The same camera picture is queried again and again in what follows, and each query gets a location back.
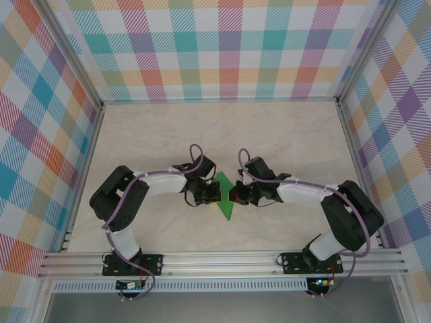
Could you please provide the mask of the grey metal panel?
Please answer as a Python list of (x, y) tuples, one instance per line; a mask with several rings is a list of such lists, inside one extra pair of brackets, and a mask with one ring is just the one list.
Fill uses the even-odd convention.
[(392, 301), (379, 306), (338, 295), (155, 293), (137, 301), (115, 294), (56, 293), (44, 323), (404, 323)]

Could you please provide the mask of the thin aluminium frame rail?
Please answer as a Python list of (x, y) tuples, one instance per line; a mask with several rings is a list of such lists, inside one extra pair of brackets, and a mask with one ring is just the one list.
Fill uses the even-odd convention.
[(225, 98), (225, 99), (188, 99), (188, 100), (105, 100), (104, 105), (138, 105), (138, 104), (185, 104), (185, 103), (232, 103), (232, 102), (336, 102), (336, 97), (297, 97), (297, 98)]

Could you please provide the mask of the green paper sheet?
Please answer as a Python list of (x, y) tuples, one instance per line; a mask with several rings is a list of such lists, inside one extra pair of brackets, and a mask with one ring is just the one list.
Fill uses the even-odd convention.
[(221, 201), (217, 202), (216, 205), (229, 221), (234, 207), (234, 203), (229, 200), (229, 192), (234, 185), (223, 172), (218, 172), (212, 182), (220, 184)]

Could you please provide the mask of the aluminium frame post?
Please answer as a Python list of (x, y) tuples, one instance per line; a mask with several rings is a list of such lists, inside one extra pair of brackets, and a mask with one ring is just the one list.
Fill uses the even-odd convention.
[(90, 76), (82, 65), (76, 50), (72, 46), (67, 34), (59, 23), (54, 11), (48, 4), (48, 1), (32, 0), (32, 3), (53, 35), (53, 38), (55, 39), (57, 46), (62, 51), (66, 61), (71, 65), (73, 72), (80, 81), (90, 100), (97, 107), (97, 109), (102, 110), (103, 101), (98, 95), (96, 88), (90, 79)]
[(360, 40), (362, 47), (356, 55), (357, 59), (352, 64), (350, 72), (347, 74), (345, 81), (341, 84), (340, 90), (335, 97), (339, 109), (343, 107), (347, 97), (357, 84), (368, 60), (376, 50), (385, 30), (388, 28), (393, 16), (402, 3), (403, 0), (386, 0), (382, 9), (379, 11), (379, 15), (375, 19), (375, 23), (367, 33), (367, 37), (365, 37), (364, 40)]

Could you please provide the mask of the aluminium side rail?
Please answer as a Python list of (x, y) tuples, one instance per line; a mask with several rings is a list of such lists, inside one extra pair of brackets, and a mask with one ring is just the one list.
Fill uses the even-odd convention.
[(343, 129), (343, 133), (345, 135), (345, 140), (347, 142), (347, 146), (351, 155), (351, 159), (354, 165), (354, 169), (356, 172), (356, 176), (358, 178), (358, 184), (361, 187), (361, 189), (364, 191), (365, 195), (372, 201), (373, 197), (371, 196), (371, 192), (369, 190), (369, 187), (366, 183), (365, 173), (364, 169), (362, 167), (362, 162), (360, 159), (360, 155), (358, 151), (356, 150), (356, 147), (354, 145), (354, 138), (352, 135), (352, 132), (350, 131), (347, 118), (345, 117), (345, 114), (343, 112), (343, 108), (341, 107), (341, 104), (339, 102), (335, 102), (336, 111), (341, 123), (341, 127)]
[(98, 137), (100, 134), (100, 130), (102, 128), (102, 122), (104, 119), (105, 108), (106, 108), (106, 106), (102, 102), (100, 107), (98, 108), (98, 112), (96, 114), (96, 122), (94, 125), (94, 130), (93, 130), (93, 133), (91, 136), (91, 140), (88, 144), (88, 149), (86, 152), (86, 158), (84, 160), (83, 168), (81, 170), (81, 174), (79, 175), (79, 178), (77, 181), (77, 190), (75, 192), (75, 196), (74, 196), (73, 202), (71, 204), (71, 210), (69, 212), (69, 215), (67, 216), (67, 221), (65, 222), (65, 227), (62, 229), (62, 236), (61, 236), (61, 239), (60, 239), (58, 246), (56, 248), (56, 253), (60, 253), (62, 251), (67, 250), (67, 247), (65, 247), (65, 244), (67, 243), (66, 237), (73, 232), (73, 227), (75, 225), (77, 213), (78, 213), (81, 199), (82, 199), (82, 196), (84, 193), (86, 180), (88, 178), (88, 173), (90, 171), (92, 158), (94, 156), (94, 151), (96, 148)]

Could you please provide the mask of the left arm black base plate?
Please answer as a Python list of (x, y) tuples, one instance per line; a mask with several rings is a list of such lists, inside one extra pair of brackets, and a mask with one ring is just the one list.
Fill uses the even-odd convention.
[[(163, 266), (162, 254), (140, 254), (135, 255), (131, 262), (151, 271), (155, 276), (160, 276)], [(127, 264), (116, 254), (106, 254), (102, 258), (102, 276), (139, 276), (141, 271)]]

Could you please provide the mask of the wide aluminium base rail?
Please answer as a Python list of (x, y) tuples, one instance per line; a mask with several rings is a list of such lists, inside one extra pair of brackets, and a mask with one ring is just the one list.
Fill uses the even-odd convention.
[[(102, 278), (104, 257), (110, 252), (48, 253), (42, 262), (40, 279)], [(282, 277), (281, 258), (276, 251), (246, 252), (163, 252), (161, 278), (267, 278)], [(368, 256), (353, 262), (341, 257), (345, 277), (353, 268), (354, 277), (398, 276), (409, 273), (398, 249), (373, 249)]]

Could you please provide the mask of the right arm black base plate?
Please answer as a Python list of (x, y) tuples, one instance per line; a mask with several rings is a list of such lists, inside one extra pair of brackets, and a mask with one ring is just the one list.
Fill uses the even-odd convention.
[(334, 254), (326, 260), (319, 260), (312, 254), (303, 255), (301, 252), (285, 252), (280, 256), (285, 275), (343, 273), (343, 265), (339, 254)]

